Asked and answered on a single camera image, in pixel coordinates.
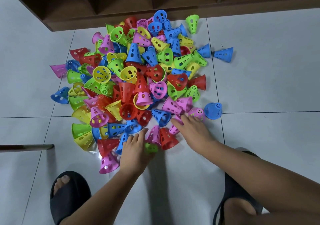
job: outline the floor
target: floor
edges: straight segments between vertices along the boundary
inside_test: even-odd
[[[116,171],[98,173],[95,151],[74,142],[70,106],[50,95],[63,86],[49,65],[71,59],[70,49],[93,49],[105,28],[50,32],[17,0],[0,0],[2,144],[55,144],[44,152],[0,154],[0,224],[53,224],[49,191],[54,178],[74,170],[92,193]],[[223,105],[221,119],[206,120],[214,136],[320,182],[320,9],[201,19],[192,36],[212,51],[234,47],[233,61],[208,59],[199,71],[207,90],[195,104]],[[183,140],[160,152],[126,198],[115,224],[212,224],[224,174]]]

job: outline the black slipper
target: black slipper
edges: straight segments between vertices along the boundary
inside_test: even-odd
[[[53,195],[54,184],[58,178],[64,175],[70,177],[69,182]],[[54,223],[59,225],[64,218],[78,210],[90,197],[91,191],[84,177],[74,171],[60,174],[55,179],[50,191],[50,210]]]
[[[242,151],[242,152],[259,158],[256,154],[254,154],[254,153],[252,153],[250,151]],[[220,219],[219,219],[219,223],[218,224],[220,225],[224,221],[223,206],[224,206],[224,203],[226,202],[226,200],[229,199],[229,198],[241,198],[241,199],[244,199],[244,200],[248,201],[254,207],[254,209],[257,212],[257,215],[261,214],[263,206],[260,203],[258,203],[251,195],[249,195],[249,193],[246,192],[240,186],[240,184],[238,184],[227,173],[225,173],[224,178],[225,178],[225,187],[226,187],[226,189],[225,189],[222,201],[220,202],[220,205],[219,205],[216,213],[214,214],[213,225],[216,225],[216,219],[217,219],[217,215],[218,215],[218,211],[219,210],[220,210]]]

